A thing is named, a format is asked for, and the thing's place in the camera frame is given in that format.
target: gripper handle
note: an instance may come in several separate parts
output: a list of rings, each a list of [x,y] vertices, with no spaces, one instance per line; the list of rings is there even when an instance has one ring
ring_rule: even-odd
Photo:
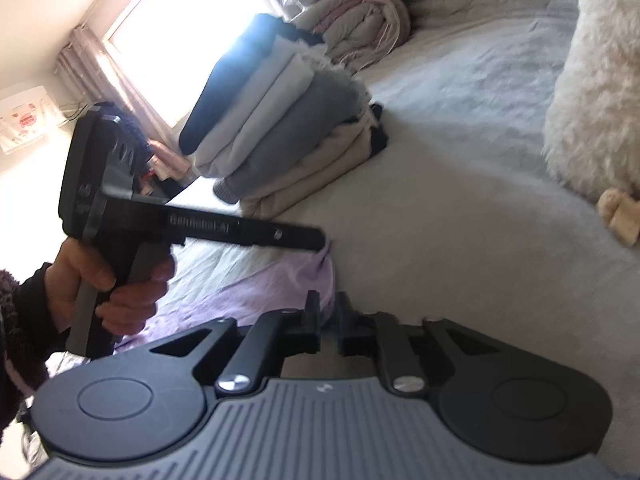
[[[149,279],[156,263],[170,254],[168,242],[142,242],[134,235],[98,234],[92,241],[116,276],[113,289],[126,283],[143,282]],[[111,290],[99,292],[82,281],[71,320],[71,330],[66,340],[66,350],[90,359],[113,354],[119,337],[102,326],[102,319],[95,309],[109,299]]]

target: human hand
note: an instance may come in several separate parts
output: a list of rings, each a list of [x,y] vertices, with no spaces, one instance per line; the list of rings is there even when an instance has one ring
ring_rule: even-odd
[[[109,301],[96,308],[102,326],[115,335],[134,335],[156,314],[156,301],[167,292],[167,281],[175,273],[171,256],[158,263],[148,282],[131,283],[114,290]],[[67,238],[45,273],[47,306],[53,322],[62,332],[71,326],[71,316],[80,281],[85,280],[101,292],[113,288],[115,277],[109,264],[93,247]]]

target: black sleeve cuff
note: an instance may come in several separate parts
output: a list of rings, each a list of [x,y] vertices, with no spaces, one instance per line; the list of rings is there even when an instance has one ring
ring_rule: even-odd
[[[18,323],[26,332],[37,357],[43,361],[53,352],[64,349],[64,336],[58,333],[47,308],[44,275],[50,265],[44,264],[13,294]]]

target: finger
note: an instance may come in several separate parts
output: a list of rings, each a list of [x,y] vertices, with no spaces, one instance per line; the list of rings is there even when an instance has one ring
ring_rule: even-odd
[[[175,260],[172,256],[158,263],[151,271],[151,280],[154,282],[168,282],[175,276]]]
[[[167,290],[166,282],[130,283],[114,290],[109,301],[129,306],[148,305],[162,298]]]
[[[145,327],[145,323],[118,324],[103,321],[102,326],[113,335],[136,335],[137,333],[142,332]]]
[[[155,304],[130,307],[107,302],[95,309],[95,315],[110,323],[131,324],[146,321],[156,311]]]
[[[80,277],[101,291],[111,290],[116,278],[109,264],[94,247],[67,238],[60,246],[63,263],[76,270]]]

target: folded gray sweater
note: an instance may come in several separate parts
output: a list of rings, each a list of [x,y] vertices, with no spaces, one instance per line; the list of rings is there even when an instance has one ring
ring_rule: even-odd
[[[287,173],[338,124],[357,117],[368,98],[362,83],[344,70],[322,70],[307,91],[262,138],[246,160],[213,186],[215,195],[233,204]]]

